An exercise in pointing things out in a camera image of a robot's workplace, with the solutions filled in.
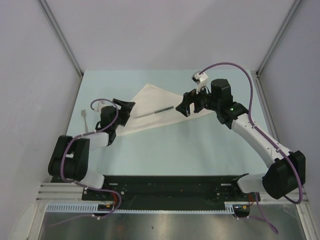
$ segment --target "robotic arm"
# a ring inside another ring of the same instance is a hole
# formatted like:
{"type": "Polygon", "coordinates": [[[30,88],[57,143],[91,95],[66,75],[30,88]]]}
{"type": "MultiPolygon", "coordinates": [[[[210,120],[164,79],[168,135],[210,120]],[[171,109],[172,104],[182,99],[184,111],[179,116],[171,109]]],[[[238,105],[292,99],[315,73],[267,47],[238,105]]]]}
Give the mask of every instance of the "robotic arm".
{"type": "Polygon", "coordinates": [[[271,197],[279,199],[298,187],[294,172],[287,160],[279,153],[280,150],[293,163],[301,185],[305,183],[305,156],[300,151],[292,152],[281,145],[267,132],[260,130],[261,128],[255,121],[252,125],[249,121],[248,110],[242,104],[233,101],[228,80],[213,80],[211,92],[209,92],[206,87],[208,76],[205,73],[195,73],[192,79],[198,84],[197,89],[186,92],[182,103],[175,109],[186,117],[190,115],[190,104],[194,104],[195,113],[199,113],[202,109],[215,111],[219,122],[244,138],[268,167],[266,174],[240,176],[237,184],[244,193],[267,192],[271,197]],[[277,149],[265,136],[276,144],[277,149]]]}

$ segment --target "folded cloth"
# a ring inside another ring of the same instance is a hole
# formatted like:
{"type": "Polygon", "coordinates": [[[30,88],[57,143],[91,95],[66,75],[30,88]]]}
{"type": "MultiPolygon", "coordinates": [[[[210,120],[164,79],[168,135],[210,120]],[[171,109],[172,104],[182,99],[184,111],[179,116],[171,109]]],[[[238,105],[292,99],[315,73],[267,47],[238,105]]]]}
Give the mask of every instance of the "folded cloth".
{"type": "Polygon", "coordinates": [[[190,116],[185,117],[174,109],[182,102],[182,99],[183,96],[181,95],[166,91],[151,84],[146,84],[131,100],[131,102],[135,102],[135,106],[130,113],[131,117],[129,118],[125,127],[119,126],[117,128],[117,136],[124,136],[148,129],[176,124],[212,113],[212,111],[206,109],[203,109],[199,113],[194,113],[194,105],[191,104],[190,116]],[[149,116],[136,118],[170,106],[174,106],[174,108],[149,116]]]}

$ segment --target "wall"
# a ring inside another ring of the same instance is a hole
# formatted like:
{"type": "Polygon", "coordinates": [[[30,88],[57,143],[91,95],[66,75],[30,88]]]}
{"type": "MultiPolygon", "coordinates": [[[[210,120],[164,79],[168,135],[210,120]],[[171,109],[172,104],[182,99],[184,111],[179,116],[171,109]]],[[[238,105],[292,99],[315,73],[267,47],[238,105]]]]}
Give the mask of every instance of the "wall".
{"type": "Polygon", "coordinates": [[[294,0],[48,0],[82,69],[257,70],[294,0]]]}
{"type": "Polygon", "coordinates": [[[306,156],[305,189],[320,224],[320,1],[306,0],[261,75],[280,140],[306,156]]]}
{"type": "Polygon", "coordinates": [[[0,32],[0,239],[6,240],[48,177],[80,79],[37,1],[1,1],[0,32]]]}

